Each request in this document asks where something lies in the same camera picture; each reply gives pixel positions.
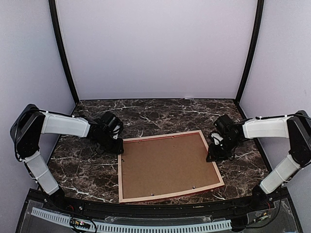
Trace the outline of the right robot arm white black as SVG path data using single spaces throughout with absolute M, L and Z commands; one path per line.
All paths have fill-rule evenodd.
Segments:
M 283 183 L 299 170 L 311 163 L 311 118 L 301 110 L 282 116 L 256 117 L 234 122 L 228 115 L 220 116 L 215 122 L 216 130 L 209 137 L 207 162 L 234 158 L 234 149 L 242 142 L 254 138 L 287 138 L 290 150 L 286 157 L 252 189 L 248 207 L 259 210 Z

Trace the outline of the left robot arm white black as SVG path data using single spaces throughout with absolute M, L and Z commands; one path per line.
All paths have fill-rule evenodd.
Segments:
M 63 212 L 69 207 L 69 202 L 60 194 L 61 187 L 41 156 L 39 148 L 41 135 L 59 134 L 89 138 L 105 152 L 122 154 L 123 139 L 119 138 L 122 131 L 123 123 L 111 112 L 91 120 L 82 116 L 41 110 L 34 104 L 28 104 L 12 125 L 10 136 L 16 159 L 25 164 L 32 179 L 50 196 L 50 205 Z

